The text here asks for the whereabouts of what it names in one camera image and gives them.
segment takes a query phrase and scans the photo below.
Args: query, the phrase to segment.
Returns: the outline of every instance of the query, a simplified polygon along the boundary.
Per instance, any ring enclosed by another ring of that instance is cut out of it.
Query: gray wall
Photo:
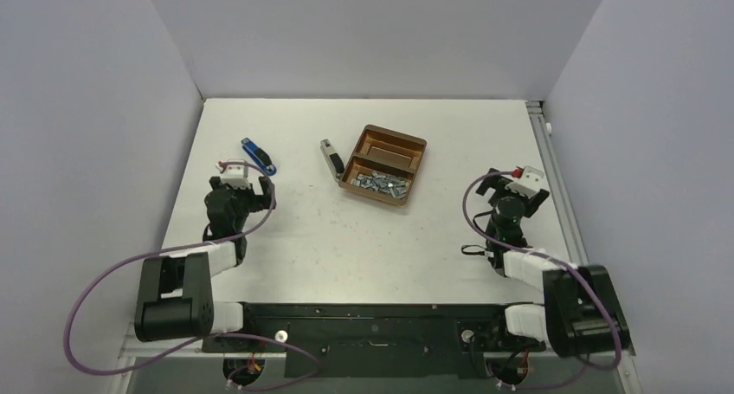
[[[646,392],[734,391],[731,0],[604,0],[546,112]]]
[[[106,392],[66,363],[64,321],[159,245],[200,107],[150,0],[0,0],[0,392]],[[114,367],[138,269],[82,308],[87,364]]]
[[[601,0],[152,0],[205,97],[544,99]]]

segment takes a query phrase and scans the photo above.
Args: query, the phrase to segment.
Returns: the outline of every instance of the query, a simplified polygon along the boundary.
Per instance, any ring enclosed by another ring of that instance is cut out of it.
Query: blue utility knife
[[[273,160],[270,160],[270,156],[265,153],[260,147],[258,147],[251,139],[247,137],[242,139],[242,150],[248,154],[255,164],[258,165],[268,176],[273,176],[276,169],[273,165]]]

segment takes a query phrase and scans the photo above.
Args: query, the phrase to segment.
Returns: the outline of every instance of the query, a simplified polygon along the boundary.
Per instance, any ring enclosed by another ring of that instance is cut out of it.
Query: tabletop
[[[393,207],[338,187],[319,149],[344,163],[372,124],[427,140],[408,203]],[[248,237],[242,265],[212,280],[215,300],[270,303],[492,303],[542,301],[500,277],[462,244],[481,244],[461,212],[468,185],[490,167],[542,169],[519,100],[213,99],[204,104],[164,246],[196,242],[216,162],[247,158],[249,137],[278,168],[278,206]],[[250,181],[257,184],[255,172]],[[489,209],[472,193],[469,213]],[[262,213],[251,214],[245,228]],[[523,221],[528,242],[568,260],[555,203]]]

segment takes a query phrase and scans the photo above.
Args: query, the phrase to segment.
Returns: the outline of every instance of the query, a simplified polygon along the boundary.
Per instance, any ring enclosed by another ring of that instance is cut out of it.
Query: open box
[[[426,140],[394,132],[386,128],[367,125],[354,147],[344,175],[339,179],[342,188],[371,197],[395,206],[403,206],[408,202],[410,192],[415,184],[415,177],[421,166],[426,151]],[[352,179],[363,174],[371,176],[373,171],[405,178],[410,182],[405,196],[395,198],[379,191],[372,191],[351,184]]]

